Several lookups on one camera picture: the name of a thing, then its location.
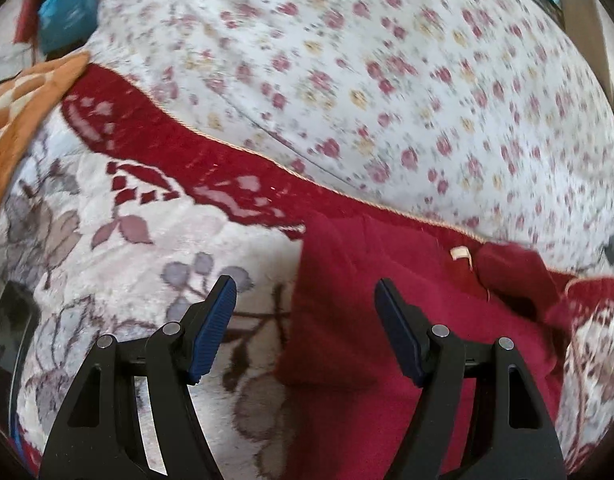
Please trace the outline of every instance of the blanket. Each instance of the blanket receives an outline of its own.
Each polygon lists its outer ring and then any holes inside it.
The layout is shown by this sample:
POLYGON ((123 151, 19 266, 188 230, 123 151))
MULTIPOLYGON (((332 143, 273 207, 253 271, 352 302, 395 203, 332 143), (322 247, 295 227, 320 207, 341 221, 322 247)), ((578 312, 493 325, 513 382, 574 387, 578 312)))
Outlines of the blanket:
MULTIPOLYGON (((510 337, 556 420, 572 321, 568 278, 514 244, 452 251, 443 235, 369 216, 307 222, 291 338, 277 367, 300 417, 285 478, 381 480, 396 455, 421 390, 402 374, 374 307, 384 277, 465 340, 510 337)), ((460 466, 474 393, 465 381, 445 471, 460 466)))
POLYGON ((40 63, 0 84, 0 201, 38 126, 88 60, 88 52, 81 52, 40 63))
MULTIPOLYGON (((305 221, 314 212, 369 216, 472 254, 485 242, 188 128, 130 82, 90 65, 42 124, 0 209, 0 292, 7 280, 22 282, 42 311, 18 397, 36 462, 98 336, 151 333, 229 274, 236 311, 211 373, 190 393, 226 479, 279 479, 296 420, 273 370, 290 338, 305 221)), ((573 320, 556 422, 573 470, 614 417, 614 279, 552 275, 573 320)), ((136 396, 149 463, 164 472, 144 382, 136 396)))

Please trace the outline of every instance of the white floral fabric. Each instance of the white floral fabric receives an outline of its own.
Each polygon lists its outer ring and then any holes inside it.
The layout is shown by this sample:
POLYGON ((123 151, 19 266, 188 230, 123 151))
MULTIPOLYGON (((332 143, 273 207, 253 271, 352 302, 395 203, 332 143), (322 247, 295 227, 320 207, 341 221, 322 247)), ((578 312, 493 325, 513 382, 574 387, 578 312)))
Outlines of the white floral fabric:
POLYGON ((549 265, 614 232, 609 103, 530 0, 102 0, 88 47, 207 134, 549 265))

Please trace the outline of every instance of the bed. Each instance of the bed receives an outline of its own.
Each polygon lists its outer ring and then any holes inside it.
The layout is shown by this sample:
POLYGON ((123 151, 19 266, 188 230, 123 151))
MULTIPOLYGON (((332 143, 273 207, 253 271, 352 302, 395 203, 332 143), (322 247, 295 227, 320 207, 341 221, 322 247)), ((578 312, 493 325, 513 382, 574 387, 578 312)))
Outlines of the bed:
MULTIPOLYGON (((614 232, 612 108, 531 0, 101 0, 99 17, 82 80, 109 98, 67 95, 0 214, 0 292, 23 282, 42 310, 18 399, 39 452, 98 335, 148 333, 226 272, 242 315, 192 397, 226 478, 280 478, 291 428, 270 372, 300 222, 276 205, 283 179, 262 186, 262 166, 240 171, 238 154, 377 210, 518 242, 553 269, 614 276, 602 252, 614 232), (132 135, 114 137, 122 124, 132 135), (171 154, 175 124, 231 151, 171 154)), ((614 417, 614 297, 572 307, 556 425, 569 470, 614 417)), ((162 470, 148 403, 140 417, 162 470)))

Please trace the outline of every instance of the silver screw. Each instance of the silver screw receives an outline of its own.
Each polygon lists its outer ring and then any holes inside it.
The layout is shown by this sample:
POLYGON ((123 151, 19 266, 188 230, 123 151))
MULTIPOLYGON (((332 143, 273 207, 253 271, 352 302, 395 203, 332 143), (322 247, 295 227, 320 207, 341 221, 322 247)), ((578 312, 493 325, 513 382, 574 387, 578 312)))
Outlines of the silver screw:
POLYGON ((501 337, 498 340, 498 344, 505 350, 512 350, 514 348, 514 342, 511 341, 508 337, 501 337))
POLYGON ((98 345, 98 348, 107 348, 113 342, 114 342, 113 337, 111 337, 109 334, 104 334, 103 336, 100 336, 98 338, 98 342, 96 344, 98 345))
POLYGON ((438 337, 447 337, 449 335, 449 329, 445 325, 433 325, 431 331, 438 337))
POLYGON ((164 327, 162 327, 162 332, 166 335, 174 335, 180 332, 180 324, 175 321, 171 321, 167 323, 164 327))

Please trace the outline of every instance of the black phone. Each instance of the black phone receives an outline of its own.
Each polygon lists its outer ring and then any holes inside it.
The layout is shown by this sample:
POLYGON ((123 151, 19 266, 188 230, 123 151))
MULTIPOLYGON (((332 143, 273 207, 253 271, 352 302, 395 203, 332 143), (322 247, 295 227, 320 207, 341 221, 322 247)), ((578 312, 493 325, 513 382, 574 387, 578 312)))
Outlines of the black phone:
POLYGON ((8 282, 0 298, 0 429, 16 443, 20 379, 39 317, 32 294, 8 282))

